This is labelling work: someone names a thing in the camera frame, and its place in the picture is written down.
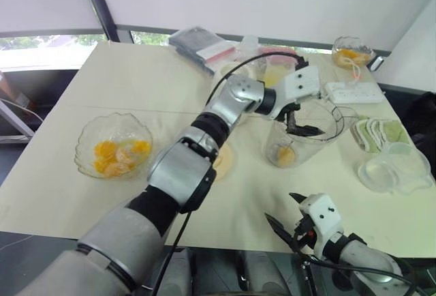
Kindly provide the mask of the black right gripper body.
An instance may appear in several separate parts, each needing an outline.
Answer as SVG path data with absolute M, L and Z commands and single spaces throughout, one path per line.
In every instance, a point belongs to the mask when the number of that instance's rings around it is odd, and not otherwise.
M 315 224 L 308 214 L 304 214 L 297 222 L 293 239 L 294 252 L 301 252 L 306 246 L 314 250 L 317 233 L 315 232 Z

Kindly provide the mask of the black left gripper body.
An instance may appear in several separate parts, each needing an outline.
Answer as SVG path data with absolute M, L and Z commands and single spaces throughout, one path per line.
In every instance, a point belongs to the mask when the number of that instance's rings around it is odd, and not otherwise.
M 289 104 L 286 104 L 279 112 L 279 114 L 276 116 L 276 121 L 278 122 L 282 122 L 282 123 L 286 123 L 286 113 L 290 112 L 290 111 L 294 111 L 294 116 L 295 116 L 295 112 L 299 111 L 301 109 L 301 104 L 298 102 L 292 102 Z

